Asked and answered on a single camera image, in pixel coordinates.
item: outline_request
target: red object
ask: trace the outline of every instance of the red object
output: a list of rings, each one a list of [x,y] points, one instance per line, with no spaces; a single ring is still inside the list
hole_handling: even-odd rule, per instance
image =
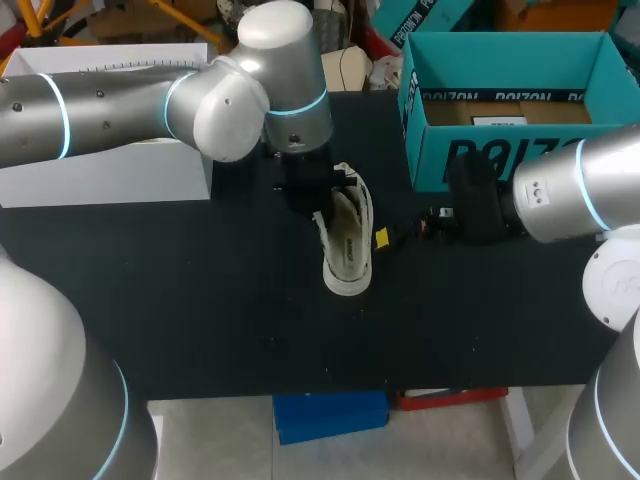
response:
[[[479,388],[454,395],[441,396],[405,397],[401,393],[398,393],[397,399],[402,410],[413,411],[423,410],[425,408],[451,407],[453,405],[486,402],[487,400],[506,397],[508,394],[508,388]]]
[[[20,46],[22,39],[27,34],[27,27],[22,23],[16,23],[9,30],[0,35],[0,59],[6,58]]]
[[[374,60],[387,55],[399,57],[402,53],[391,42],[385,40],[371,25],[364,27],[364,49]]]

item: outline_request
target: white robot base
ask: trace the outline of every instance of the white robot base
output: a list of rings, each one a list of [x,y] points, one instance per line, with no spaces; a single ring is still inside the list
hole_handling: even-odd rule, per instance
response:
[[[604,236],[585,268],[582,291],[596,318],[621,332],[640,303],[640,225]]]

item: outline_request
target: blue box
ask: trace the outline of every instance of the blue box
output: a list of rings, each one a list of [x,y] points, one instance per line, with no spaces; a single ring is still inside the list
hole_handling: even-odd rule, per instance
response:
[[[415,31],[448,32],[473,0],[383,0],[373,16],[373,27],[398,49]]]
[[[384,392],[277,395],[273,411],[282,445],[384,427],[389,419]]]
[[[591,123],[430,126],[424,99],[584,102]],[[606,33],[412,33],[398,106],[414,189],[444,192],[468,149],[508,180],[523,160],[640,121],[640,89]]]

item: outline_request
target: white box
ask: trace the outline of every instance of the white box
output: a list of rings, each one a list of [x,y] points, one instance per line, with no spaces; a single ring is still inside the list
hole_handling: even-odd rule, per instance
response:
[[[116,45],[17,50],[5,76],[103,70],[153,62],[201,65],[207,45]],[[199,152],[160,139],[71,157],[0,169],[4,208],[206,200],[210,198]]]

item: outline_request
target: white floor tile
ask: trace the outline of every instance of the white floor tile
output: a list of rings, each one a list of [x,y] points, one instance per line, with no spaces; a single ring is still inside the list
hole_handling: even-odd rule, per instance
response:
[[[270,480],[271,397],[150,402],[162,415],[157,480]]]

